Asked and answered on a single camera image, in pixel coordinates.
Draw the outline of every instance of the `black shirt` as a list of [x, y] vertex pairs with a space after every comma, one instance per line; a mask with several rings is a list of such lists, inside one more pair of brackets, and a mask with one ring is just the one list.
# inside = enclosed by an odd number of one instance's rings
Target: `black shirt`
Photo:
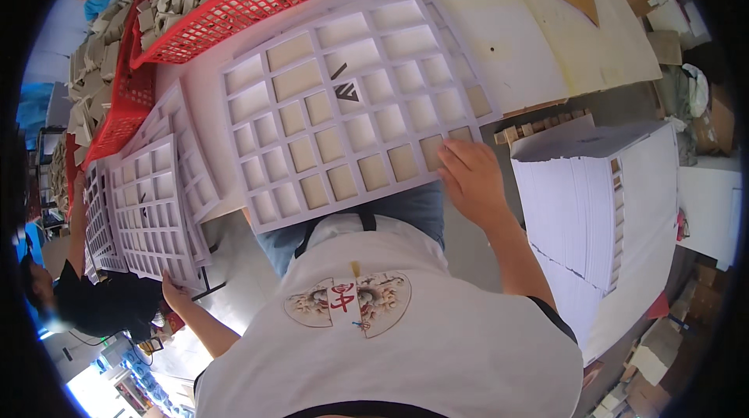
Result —
[[110, 273], [93, 285], [79, 278], [70, 262], [54, 288], [60, 317], [92, 337], [108, 337], [127, 329], [133, 340], [151, 336], [150, 322], [162, 299], [161, 283], [134, 273]]

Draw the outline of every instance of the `white t-shirt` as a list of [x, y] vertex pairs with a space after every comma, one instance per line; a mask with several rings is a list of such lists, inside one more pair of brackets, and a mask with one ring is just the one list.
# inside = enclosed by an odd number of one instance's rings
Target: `white t-shirt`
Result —
[[534, 301], [452, 278], [434, 240], [377, 224], [362, 232], [347, 214], [318, 225], [276, 297], [198, 379], [197, 416], [283, 418], [361, 401], [451, 418], [573, 413], [581, 352]]

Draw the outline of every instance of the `wooden pallet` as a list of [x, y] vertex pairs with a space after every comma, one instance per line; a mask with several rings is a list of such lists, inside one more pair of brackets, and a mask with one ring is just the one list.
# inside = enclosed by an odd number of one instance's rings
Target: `wooden pallet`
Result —
[[509, 127], [503, 131], [499, 131], [494, 134], [494, 143], [497, 145], [508, 144], [512, 145], [512, 142], [533, 135], [536, 132], [545, 131], [551, 129], [559, 124], [564, 124], [567, 121], [583, 117], [584, 115], [591, 114], [590, 110], [585, 109], [582, 111], [572, 111], [571, 113], [561, 113], [554, 117], [545, 118], [542, 121], [528, 123], [523, 125], [516, 125]]

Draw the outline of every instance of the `black printed mark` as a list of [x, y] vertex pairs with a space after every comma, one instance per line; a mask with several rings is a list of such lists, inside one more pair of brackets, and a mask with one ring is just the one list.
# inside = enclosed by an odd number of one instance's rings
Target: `black printed mark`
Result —
[[[338, 78], [339, 75], [348, 67], [348, 64], [346, 62], [343, 63], [341, 67], [335, 73], [330, 77], [331, 80], [335, 80]], [[359, 101], [359, 95], [357, 95], [357, 91], [354, 89], [353, 82], [352, 83], [344, 83], [343, 85], [340, 85], [338, 88], [335, 89], [335, 97], [337, 97], [339, 100], [349, 100], [349, 101]]]

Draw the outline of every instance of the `grid of square cutouts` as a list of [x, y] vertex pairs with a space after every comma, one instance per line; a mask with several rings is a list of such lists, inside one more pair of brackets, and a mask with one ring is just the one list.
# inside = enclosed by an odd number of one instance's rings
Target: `grid of square cutouts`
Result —
[[106, 199], [106, 171], [103, 161], [94, 161], [85, 174], [86, 208], [85, 250], [89, 253], [89, 271], [103, 268], [109, 271], [127, 272], [127, 267], [117, 256], [117, 248], [109, 226]]
[[99, 282], [99, 277], [96, 273], [96, 266], [94, 266], [94, 260], [91, 258], [91, 255], [89, 254], [89, 245], [84, 244], [83, 246], [83, 272], [86, 274], [86, 276], [89, 278], [89, 282], [91, 282], [92, 285], [96, 285]]
[[499, 114], [430, 0], [333, 11], [222, 69], [233, 159], [256, 233], [437, 179], [448, 137]]
[[[168, 125], [164, 121], [166, 118], [170, 119]], [[195, 134], [179, 79], [159, 99], [136, 135], [121, 150], [120, 156], [127, 156], [171, 132], [177, 137], [177, 165], [184, 187], [185, 203], [191, 209], [193, 221], [199, 223], [220, 200], [213, 173], [205, 161], [202, 146]]]
[[[164, 97], [173, 95], [174, 92], [175, 89], [174, 87], [172, 87]], [[130, 154], [138, 151], [145, 145], [153, 143], [159, 139], [163, 139], [164, 137], [172, 133], [172, 117], [176, 115], [165, 114], [161, 119], [159, 119], [160, 115], [161, 114], [154, 115], [154, 113], [152, 112], [148, 116], [148, 118], [146, 118], [136, 135], [133, 136], [133, 139], [131, 139], [130, 142], [127, 143], [126, 147], [122, 149], [121, 155], [124, 153]], [[195, 150], [187, 150], [185, 154], [192, 158], [201, 156], [201, 154], [199, 154], [198, 151]], [[179, 166], [181, 170], [179, 184], [181, 186], [181, 198], [184, 204], [189, 202], [189, 197], [185, 194], [184, 181], [187, 179], [185, 174], [188, 172], [187, 170], [191, 168], [191, 165], [189, 161], [186, 163], [183, 162], [183, 160], [181, 159], [182, 155], [183, 154], [180, 152], [180, 147], [177, 147], [177, 166]], [[206, 182], [213, 182], [209, 175], [202, 174], [201, 176], [202, 179], [206, 180]], [[205, 209], [205, 207], [201, 207], [200, 205], [185, 205], [184, 207], [182, 207], [182, 213], [185, 225], [187, 227], [187, 243], [190, 247], [190, 252], [192, 253], [192, 260], [196, 267], [204, 267], [207, 265], [211, 265], [212, 260], [202, 228], [200, 226], [200, 223], [198, 223], [199, 219], [195, 218], [192, 213], [193, 208], [195, 207], [199, 211], [201, 211], [201, 209]]]
[[167, 269], [179, 285], [200, 288], [176, 170], [174, 134], [134, 151], [110, 169], [112, 226], [131, 272], [161, 280]]

